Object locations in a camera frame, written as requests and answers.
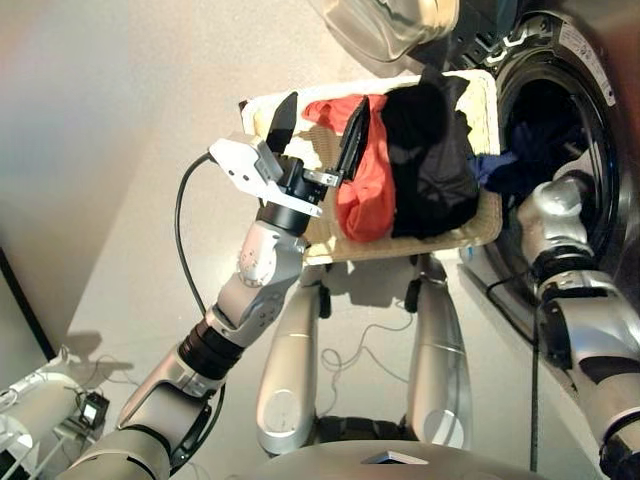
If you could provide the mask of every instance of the white cable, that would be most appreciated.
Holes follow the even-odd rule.
[[[21,396],[24,396],[27,392],[32,390],[36,385],[36,379],[39,379],[41,382],[47,381],[47,377],[45,377],[41,372],[35,371],[15,383],[14,386],[2,390],[0,392],[0,414],[9,410],[18,403]]]
[[[102,362],[103,359],[105,358],[109,358],[111,360],[113,360],[116,363],[120,363],[120,360],[118,360],[116,357],[114,357],[111,354],[105,353],[104,355],[100,355],[96,361],[94,362],[94,367],[93,367],[93,371],[91,372],[91,375],[89,376],[89,378],[87,380],[85,380],[83,383],[80,384],[80,388],[83,390],[87,390],[87,388],[85,388],[87,385],[89,385],[91,383],[91,381],[95,378],[96,374],[99,374],[102,379],[105,382],[108,383],[118,383],[118,384],[125,384],[125,385],[134,385],[136,387],[140,386],[139,382],[136,382],[133,378],[131,378],[129,376],[129,374],[122,370],[122,374],[124,375],[124,377],[126,378],[126,380],[113,380],[111,378],[111,375],[113,375],[114,372],[111,372],[108,376],[104,374],[104,372],[100,369],[100,362]]]
[[[53,456],[56,454],[56,452],[58,450],[60,450],[62,448],[62,445],[64,444],[64,442],[67,441],[67,437],[60,437],[60,440],[58,440],[58,443],[56,443],[54,445],[54,447],[51,449],[51,451],[47,454],[46,457],[44,457],[44,459],[42,460],[42,462],[40,463],[40,465],[38,465],[36,467],[36,469],[33,471],[33,473],[31,474],[31,476],[29,477],[29,480],[35,480],[38,478],[38,475],[40,475],[40,473],[42,472],[42,470],[44,470],[44,467],[47,466],[47,464],[51,461],[51,459],[53,458]]]
[[[358,342],[358,347],[356,348],[355,353],[345,362],[342,361],[342,356],[337,350],[335,350],[334,348],[324,348],[320,353],[320,363],[325,369],[327,369],[330,372],[333,372],[333,376],[331,378],[331,390],[333,391],[333,400],[331,401],[331,404],[329,405],[329,407],[325,409],[323,412],[319,413],[318,416],[319,417],[325,416],[327,413],[329,413],[333,409],[333,407],[335,407],[338,401],[338,389],[337,389],[338,380],[340,379],[340,376],[342,375],[343,372],[345,372],[346,370],[350,369],[351,367],[353,367],[358,363],[358,361],[360,360],[360,356],[362,355],[362,352],[367,352],[371,357],[371,359],[376,363],[376,365],[378,365],[378,367],[380,367],[390,377],[393,377],[402,383],[409,383],[409,380],[401,377],[397,373],[391,371],[386,365],[384,365],[378,359],[375,353],[373,353],[373,351],[364,344],[364,341],[367,337],[367,333],[369,333],[369,331],[373,330],[374,328],[378,328],[380,330],[386,330],[388,332],[402,332],[408,329],[412,323],[413,323],[413,315],[410,314],[409,321],[401,327],[396,327],[396,328],[387,327],[385,325],[380,325],[379,323],[372,323],[368,325],[367,328],[365,328],[364,331],[362,332],[362,335],[360,336],[360,341]],[[332,354],[335,357],[336,361],[329,360],[327,358],[327,354]]]

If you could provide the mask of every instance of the floor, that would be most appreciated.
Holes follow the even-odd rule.
[[[85,361],[100,358],[99,371],[110,379],[100,385],[111,400],[107,430],[135,388],[131,380],[143,379],[200,319],[173,241],[173,206],[182,172],[218,137],[240,129],[239,101],[291,87],[370,77],[299,1],[260,9],[249,1],[224,4],[224,22],[206,17],[206,2],[192,18],[191,30],[208,40],[192,39],[185,47],[187,58],[181,60],[185,68],[150,133],[140,168],[69,330],[68,345]],[[283,18],[291,21],[283,24]],[[190,182],[183,207],[184,243],[206,303],[215,301],[216,292],[234,271],[235,255],[256,203],[237,192],[213,165],[202,167]],[[495,313],[472,298],[471,287],[459,278],[456,252],[445,252],[442,258],[469,352],[474,449],[526,466],[530,365],[514,353],[507,337],[491,327]],[[410,320],[396,305],[411,276],[406,259],[342,265],[332,275],[334,314],[320,323],[320,348],[334,348],[347,358],[367,325],[397,327]],[[373,331],[366,340],[399,377],[408,376],[412,327],[396,333]],[[231,372],[220,422],[195,456],[194,466],[175,478],[227,478],[267,459],[256,442],[255,395],[271,334],[260,338]],[[404,413],[405,394],[405,383],[363,354],[339,379],[331,413],[397,421]],[[333,395],[331,374],[321,368],[319,411],[333,403]],[[552,406],[548,412],[545,418],[553,418]],[[549,448],[552,457],[541,457],[541,463],[551,465],[550,478],[572,477],[561,472],[575,465],[586,468],[584,454],[569,443],[572,435],[558,430],[561,422],[550,420],[545,425],[555,429],[552,436],[560,441],[559,446],[554,444],[558,448]]]

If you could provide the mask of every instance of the clothing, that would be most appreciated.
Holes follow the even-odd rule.
[[[571,159],[566,143],[586,148],[582,145],[581,126],[568,126],[567,116],[559,114],[536,124],[517,124],[509,143],[518,161],[497,168],[485,188],[513,196],[515,205],[520,205],[535,187],[551,181],[554,173]]]
[[[476,155],[469,158],[469,168],[473,171],[476,181],[484,187],[491,179],[493,172],[516,161],[518,157],[513,152],[505,152],[501,155]]]
[[[418,85],[387,93],[381,116],[396,191],[393,237],[439,235],[476,213],[469,127],[455,110],[468,83],[427,68]]]
[[[347,238],[371,242],[383,237],[393,224],[395,192],[387,135],[380,118],[384,95],[367,95],[369,99],[369,131],[367,146],[353,181],[344,181],[336,195],[336,214]],[[304,109],[303,118],[342,133],[363,95],[349,95],[333,100],[313,102]]]

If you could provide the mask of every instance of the red cloth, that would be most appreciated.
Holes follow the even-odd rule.
[[[380,112],[384,95],[369,97],[369,134],[360,165],[353,181],[345,181],[336,195],[336,212],[344,234],[356,242],[371,242],[383,237],[393,225],[395,190],[387,132]],[[349,95],[310,103],[302,116],[336,133],[344,132],[349,117],[362,102],[363,95]]]

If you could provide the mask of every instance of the laundry basket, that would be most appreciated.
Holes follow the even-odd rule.
[[[469,142],[474,153],[500,153],[495,82],[482,70],[447,72],[469,81],[456,109],[464,112],[471,128]],[[353,93],[385,93],[391,89],[415,85],[419,76],[375,79],[336,85],[298,89],[298,119],[296,129],[285,154],[300,158],[309,169],[334,166],[340,155],[340,135],[302,118],[304,108],[315,100],[339,98]],[[266,95],[248,100],[242,109],[246,133],[266,138],[275,109],[290,92]],[[420,253],[482,245],[493,241],[502,227],[500,196],[481,189],[478,210],[460,228],[435,237],[418,240],[413,237],[391,238],[390,234],[369,243],[349,240],[335,215],[335,189],[329,189],[320,204],[323,214],[313,218],[305,233],[310,246],[305,253],[308,265],[397,257]]]

